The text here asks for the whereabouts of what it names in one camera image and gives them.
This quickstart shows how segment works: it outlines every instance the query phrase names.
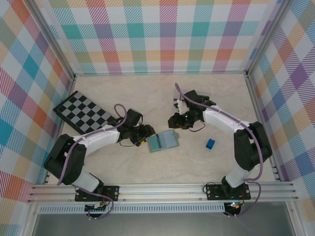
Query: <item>metal rail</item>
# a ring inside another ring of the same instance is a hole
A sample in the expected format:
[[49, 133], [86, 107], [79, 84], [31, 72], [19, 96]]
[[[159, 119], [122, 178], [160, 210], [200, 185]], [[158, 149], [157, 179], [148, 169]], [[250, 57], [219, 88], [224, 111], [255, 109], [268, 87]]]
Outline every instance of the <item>metal rail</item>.
[[[291, 182], [261, 182], [260, 202], [287, 202], [298, 200]], [[177, 184], [120, 184], [118, 203], [156, 204], [156, 203], [228, 203], [231, 200], [208, 201], [202, 192], [203, 183]], [[253, 202], [258, 196], [258, 186], [249, 184]], [[34, 185], [29, 204], [95, 204], [95, 202], [75, 202], [75, 189], [65, 185]]]

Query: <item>teal box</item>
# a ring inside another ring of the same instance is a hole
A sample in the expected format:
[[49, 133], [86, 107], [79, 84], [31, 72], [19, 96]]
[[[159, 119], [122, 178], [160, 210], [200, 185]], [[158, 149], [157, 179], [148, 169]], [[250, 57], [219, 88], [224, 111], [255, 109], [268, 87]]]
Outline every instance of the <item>teal box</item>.
[[155, 134], [147, 139], [150, 152], [162, 151], [179, 146], [179, 135], [174, 129]]

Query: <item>plaid wall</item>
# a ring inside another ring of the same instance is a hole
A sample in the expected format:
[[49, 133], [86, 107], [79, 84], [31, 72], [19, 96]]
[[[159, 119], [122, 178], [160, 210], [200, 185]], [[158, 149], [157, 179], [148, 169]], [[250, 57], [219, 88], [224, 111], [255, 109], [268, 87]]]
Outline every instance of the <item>plaid wall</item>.
[[251, 65], [252, 60], [253, 60], [254, 56], [256, 55], [256, 52], [257, 52], [258, 48], [260, 47], [261, 43], [263, 42], [263, 40], [265, 38], [265, 35], [267, 33], [267, 30], [271, 26], [271, 23], [272, 23], [274, 17], [276, 16], [276, 14], [277, 14], [277, 12], [278, 12], [282, 2], [283, 2], [283, 0], [277, 0], [277, 3], [276, 3], [276, 5], [273, 8], [273, 10], [272, 10], [272, 12], [271, 12], [271, 14], [270, 14], [270, 16], [269, 16], [269, 18], [267, 20], [267, 23], [266, 23], [264, 29], [262, 30], [262, 32], [261, 32], [261, 34], [259, 36], [259, 39], [257, 40], [257, 42], [255, 44], [255, 47], [254, 47], [254, 49], [253, 49], [253, 51], [251, 53], [251, 56], [250, 56], [250, 58], [249, 58], [249, 60], [248, 60], [248, 62], [246, 64], [245, 70], [248, 70], [249, 66]]
[[253, 74], [266, 128], [304, 226], [315, 232], [315, 1], [296, 0]]
[[73, 70], [86, 74], [243, 71], [276, 2], [37, 0]]
[[17, 235], [70, 79], [22, 0], [0, 0], [0, 236]]

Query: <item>black mounting plate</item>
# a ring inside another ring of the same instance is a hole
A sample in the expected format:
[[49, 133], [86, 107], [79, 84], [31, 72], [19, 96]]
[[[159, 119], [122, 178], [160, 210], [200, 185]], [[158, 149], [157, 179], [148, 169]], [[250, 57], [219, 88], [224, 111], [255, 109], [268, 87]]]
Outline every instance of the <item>black mounting plate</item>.
[[251, 199], [250, 189], [247, 184], [242, 184], [241, 186], [237, 187], [239, 191], [235, 193], [231, 198], [227, 198], [222, 190], [222, 184], [207, 184], [204, 187], [204, 191], [207, 193], [207, 200], [244, 200]]
[[[97, 197], [88, 193], [81, 191], [80, 189], [75, 190], [75, 198], [76, 202], [102, 202], [102, 197]], [[114, 202], [118, 201], [119, 195], [119, 186], [110, 185], [110, 186], [103, 186], [102, 195], [111, 198]]]

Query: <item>gray floor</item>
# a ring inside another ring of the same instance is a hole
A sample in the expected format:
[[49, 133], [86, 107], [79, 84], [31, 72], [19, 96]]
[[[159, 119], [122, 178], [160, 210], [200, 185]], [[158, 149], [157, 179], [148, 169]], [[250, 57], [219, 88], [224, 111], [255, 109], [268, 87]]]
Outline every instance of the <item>gray floor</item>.
[[293, 236], [285, 203], [258, 203], [248, 214], [39, 215], [33, 236]]

